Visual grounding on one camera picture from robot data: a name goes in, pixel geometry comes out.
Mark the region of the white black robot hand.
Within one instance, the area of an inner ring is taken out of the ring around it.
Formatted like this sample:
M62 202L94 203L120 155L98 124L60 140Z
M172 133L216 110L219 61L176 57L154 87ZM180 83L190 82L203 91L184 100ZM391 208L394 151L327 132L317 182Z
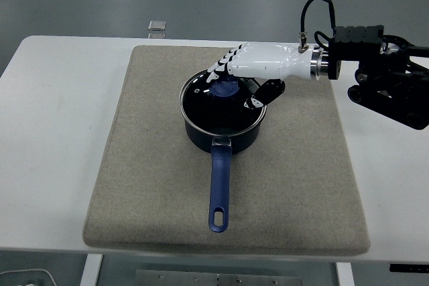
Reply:
M284 80L296 76L317 80L312 64L313 51L280 43L247 42L229 50L208 69L208 83L219 78L260 78L265 82L246 99L244 107L258 109L278 98L285 90Z

